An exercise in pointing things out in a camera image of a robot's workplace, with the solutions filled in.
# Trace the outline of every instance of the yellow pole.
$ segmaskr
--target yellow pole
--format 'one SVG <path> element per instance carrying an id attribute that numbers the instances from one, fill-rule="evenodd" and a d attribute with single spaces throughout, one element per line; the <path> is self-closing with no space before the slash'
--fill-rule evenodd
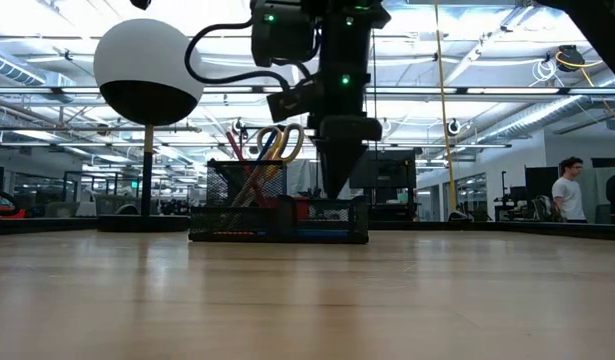
<path id="1" fill-rule="evenodd" d="M 443 51 L 440 44 L 440 0 L 435 0 L 436 9 L 436 42 L 438 43 L 438 68 L 440 73 L 440 96 L 443 107 L 443 128 L 445 133 L 445 151 L 449 162 L 449 193 L 451 194 L 451 206 L 456 210 L 456 186 L 454 185 L 454 164 L 451 161 L 451 148 L 449 147 L 449 129 L 447 127 L 447 109 L 445 107 L 445 73 L 443 71 Z"/>

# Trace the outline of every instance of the black wire mesh container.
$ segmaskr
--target black wire mesh container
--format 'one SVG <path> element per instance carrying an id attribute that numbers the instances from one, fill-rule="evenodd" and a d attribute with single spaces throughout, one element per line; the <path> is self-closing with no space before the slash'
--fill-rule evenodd
<path id="1" fill-rule="evenodd" d="M 282 161 L 207 162 L 207 206 L 275 207 L 286 193 Z"/>
<path id="2" fill-rule="evenodd" d="M 368 208 L 352 200 L 278 196 L 275 206 L 192 209 L 189 239 L 211 242 L 366 244 Z"/>

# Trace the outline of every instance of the wooden surface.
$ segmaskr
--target wooden surface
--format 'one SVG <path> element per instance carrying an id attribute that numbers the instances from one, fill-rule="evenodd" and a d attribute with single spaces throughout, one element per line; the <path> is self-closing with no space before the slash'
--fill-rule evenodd
<path id="1" fill-rule="evenodd" d="M 615 359 L 615 242 L 0 237 L 0 359 Z"/>

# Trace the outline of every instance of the white sphere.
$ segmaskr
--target white sphere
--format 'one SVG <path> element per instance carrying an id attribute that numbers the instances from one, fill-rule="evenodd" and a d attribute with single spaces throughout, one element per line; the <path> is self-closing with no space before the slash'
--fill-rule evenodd
<path id="1" fill-rule="evenodd" d="M 169 125 L 184 119 L 204 90 L 204 84 L 185 68 L 188 45 L 183 33 L 157 20 L 128 20 L 114 26 L 94 55 L 101 94 L 116 112 L 140 124 Z M 200 63 L 197 51 L 191 63 Z"/>

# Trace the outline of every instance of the yellow scissor handle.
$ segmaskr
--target yellow scissor handle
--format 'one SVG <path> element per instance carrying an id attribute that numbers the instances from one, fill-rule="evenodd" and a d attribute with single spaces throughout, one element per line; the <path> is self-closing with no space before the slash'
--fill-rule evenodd
<path id="1" fill-rule="evenodd" d="M 291 152 L 291 154 L 284 158 L 282 157 L 282 154 L 283 152 L 285 152 L 285 149 L 287 148 L 287 143 L 289 142 L 289 136 L 294 130 L 298 131 L 298 141 L 296 142 L 296 146 L 294 147 L 294 150 Z M 305 141 L 305 130 L 303 129 L 303 127 L 300 124 L 289 124 L 283 132 L 281 132 L 280 129 L 275 126 L 269 126 L 262 129 L 258 133 L 257 139 L 259 151 L 263 148 L 263 137 L 272 131 L 276 132 L 276 139 L 274 139 L 274 144 L 267 152 L 267 154 L 272 154 L 269 157 L 270 160 L 281 160 L 283 162 L 294 161 L 296 157 L 298 157 L 298 154 L 300 154 L 300 150 L 303 147 L 303 142 Z"/>

